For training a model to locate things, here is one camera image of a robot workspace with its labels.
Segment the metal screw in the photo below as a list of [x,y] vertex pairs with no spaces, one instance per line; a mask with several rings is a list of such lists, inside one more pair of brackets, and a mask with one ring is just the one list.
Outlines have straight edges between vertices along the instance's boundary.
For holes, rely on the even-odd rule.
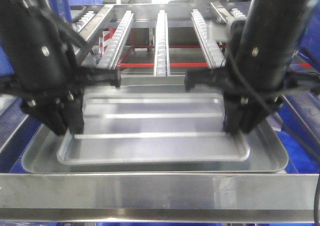
[[298,53],[299,53],[299,50],[295,50],[292,57],[295,57],[296,55],[298,55]]
[[50,51],[45,45],[41,48],[41,50],[44,56],[48,57],[50,55]]
[[68,99],[68,101],[74,101],[74,95],[71,94],[71,92],[69,92],[68,96],[66,97]]
[[27,102],[29,107],[35,107],[37,105],[37,103],[35,102],[35,100],[30,100]]
[[253,56],[253,57],[256,57],[256,56],[258,55],[258,53],[259,53],[259,48],[258,48],[258,47],[253,48],[253,50],[252,50],[252,56]]
[[241,105],[247,105],[247,104],[248,104],[248,101],[249,101],[248,98],[241,97],[240,104],[241,104]]

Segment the conveyor rack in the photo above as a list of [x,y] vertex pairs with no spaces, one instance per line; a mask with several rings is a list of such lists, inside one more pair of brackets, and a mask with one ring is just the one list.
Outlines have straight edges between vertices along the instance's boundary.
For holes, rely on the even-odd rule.
[[[179,15],[182,23],[173,24],[190,26],[190,13],[198,6],[210,17],[205,2],[151,5],[150,14],[164,9],[169,26]],[[135,13],[137,25],[154,26],[155,19],[146,18],[140,5],[103,6],[80,35],[92,46],[124,8]],[[90,50],[76,49],[77,61]],[[317,178],[254,173],[0,174],[0,220],[312,223]]]

